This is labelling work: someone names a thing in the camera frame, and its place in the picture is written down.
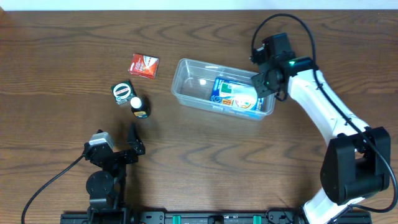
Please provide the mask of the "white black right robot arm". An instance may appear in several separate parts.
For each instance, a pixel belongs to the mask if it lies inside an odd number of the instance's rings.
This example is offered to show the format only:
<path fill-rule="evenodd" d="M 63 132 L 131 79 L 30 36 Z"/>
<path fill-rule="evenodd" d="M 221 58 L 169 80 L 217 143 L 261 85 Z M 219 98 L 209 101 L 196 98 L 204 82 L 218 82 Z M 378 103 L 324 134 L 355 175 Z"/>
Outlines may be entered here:
<path fill-rule="evenodd" d="M 390 182 L 391 138 L 372 128 L 338 98 L 310 57 L 297 57 L 287 34 L 272 35 L 253 49 L 259 73 L 251 78 L 260 98 L 284 92 L 308 114 L 327 150 L 321 189 L 302 207 L 302 223 L 332 223 L 350 208 L 386 190 Z"/>

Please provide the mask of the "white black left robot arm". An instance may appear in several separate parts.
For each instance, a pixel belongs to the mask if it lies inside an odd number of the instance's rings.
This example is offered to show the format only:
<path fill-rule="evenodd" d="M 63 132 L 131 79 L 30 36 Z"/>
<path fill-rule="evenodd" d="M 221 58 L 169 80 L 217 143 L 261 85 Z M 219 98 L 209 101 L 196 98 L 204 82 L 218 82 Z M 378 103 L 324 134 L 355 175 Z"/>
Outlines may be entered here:
<path fill-rule="evenodd" d="M 84 144 L 82 156 L 101 169 L 91 174 L 86 181 L 86 191 L 90 195 L 86 221 L 89 224 L 138 222 L 138 218 L 124 201 L 126 166 L 137 163 L 138 157 L 146 153 L 134 123 L 130 125 L 127 143 L 129 149 L 114 152 L 112 137 L 109 133 L 98 130 Z"/>

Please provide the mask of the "dark bottle white cap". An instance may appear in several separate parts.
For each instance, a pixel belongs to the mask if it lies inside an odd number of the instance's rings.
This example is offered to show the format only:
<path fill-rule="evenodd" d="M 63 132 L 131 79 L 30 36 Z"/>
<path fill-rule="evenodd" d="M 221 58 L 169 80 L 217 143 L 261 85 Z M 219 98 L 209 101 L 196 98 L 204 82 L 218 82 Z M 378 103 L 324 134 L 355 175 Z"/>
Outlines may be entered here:
<path fill-rule="evenodd" d="M 135 117 L 147 118 L 150 116 L 149 105 L 138 96 L 131 98 L 130 104 L 131 104 L 131 111 Z"/>

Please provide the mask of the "blue Kool Fever box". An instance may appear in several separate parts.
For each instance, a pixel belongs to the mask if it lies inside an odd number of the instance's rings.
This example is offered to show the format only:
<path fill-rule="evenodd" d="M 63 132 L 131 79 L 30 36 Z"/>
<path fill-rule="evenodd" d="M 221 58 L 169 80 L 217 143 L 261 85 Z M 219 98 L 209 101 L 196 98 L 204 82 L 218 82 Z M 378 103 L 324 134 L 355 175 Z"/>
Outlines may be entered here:
<path fill-rule="evenodd" d="M 210 101 L 249 111 L 261 111 L 264 106 L 253 86 L 224 78 L 215 79 Z"/>

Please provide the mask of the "dark green round-logo box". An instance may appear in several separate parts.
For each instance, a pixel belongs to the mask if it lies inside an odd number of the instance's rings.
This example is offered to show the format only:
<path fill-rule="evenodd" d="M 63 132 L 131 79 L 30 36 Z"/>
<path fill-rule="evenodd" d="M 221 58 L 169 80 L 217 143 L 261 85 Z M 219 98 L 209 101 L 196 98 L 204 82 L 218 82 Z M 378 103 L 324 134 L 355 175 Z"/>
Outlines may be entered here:
<path fill-rule="evenodd" d="M 111 87 L 111 91 L 114 96 L 115 102 L 118 105 L 130 102 L 133 97 L 137 96 L 130 80 L 125 80 L 123 82 L 113 85 Z"/>

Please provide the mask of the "red orange medicine box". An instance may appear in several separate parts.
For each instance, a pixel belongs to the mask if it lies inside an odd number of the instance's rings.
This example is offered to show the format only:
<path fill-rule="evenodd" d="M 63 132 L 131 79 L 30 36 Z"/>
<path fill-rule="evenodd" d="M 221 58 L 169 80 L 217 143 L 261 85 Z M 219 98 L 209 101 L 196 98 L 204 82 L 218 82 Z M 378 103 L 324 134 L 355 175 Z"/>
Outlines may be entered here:
<path fill-rule="evenodd" d="M 134 54 L 128 72 L 131 75 L 155 79 L 159 58 L 148 55 Z"/>

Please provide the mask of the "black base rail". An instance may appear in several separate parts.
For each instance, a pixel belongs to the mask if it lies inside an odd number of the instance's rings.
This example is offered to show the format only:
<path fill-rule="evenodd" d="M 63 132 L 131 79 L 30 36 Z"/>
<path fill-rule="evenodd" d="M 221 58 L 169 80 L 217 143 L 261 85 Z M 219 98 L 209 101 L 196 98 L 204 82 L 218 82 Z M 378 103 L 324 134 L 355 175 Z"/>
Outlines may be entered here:
<path fill-rule="evenodd" d="M 68 213 L 60 217 L 61 224 L 138 223 L 138 224 L 294 224 L 307 223 L 299 212 L 269 210 L 264 213 L 170 213 L 142 212 L 130 216 L 117 214 Z"/>

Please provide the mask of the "clear plastic container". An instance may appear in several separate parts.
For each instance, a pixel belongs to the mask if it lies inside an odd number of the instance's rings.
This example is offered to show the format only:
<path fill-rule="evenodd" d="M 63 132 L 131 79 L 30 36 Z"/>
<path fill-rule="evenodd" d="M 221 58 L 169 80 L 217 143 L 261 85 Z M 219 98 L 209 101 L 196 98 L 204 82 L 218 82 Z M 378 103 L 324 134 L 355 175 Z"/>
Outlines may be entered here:
<path fill-rule="evenodd" d="M 255 72 L 183 58 L 171 87 L 179 103 L 196 109 L 262 120 L 272 114 L 275 98 L 259 98 L 252 85 Z"/>

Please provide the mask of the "white green Panadol box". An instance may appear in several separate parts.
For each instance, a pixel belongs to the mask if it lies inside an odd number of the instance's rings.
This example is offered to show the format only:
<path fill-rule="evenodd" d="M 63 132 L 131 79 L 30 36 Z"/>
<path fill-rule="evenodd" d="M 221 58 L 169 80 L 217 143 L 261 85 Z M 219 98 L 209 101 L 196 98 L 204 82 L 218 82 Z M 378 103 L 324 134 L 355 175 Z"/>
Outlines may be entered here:
<path fill-rule="evenodd" d="M 223 82 L 218 92 L 224 105 L 251 110 L 257 103 L 257 92 L 252 86 Z"/>

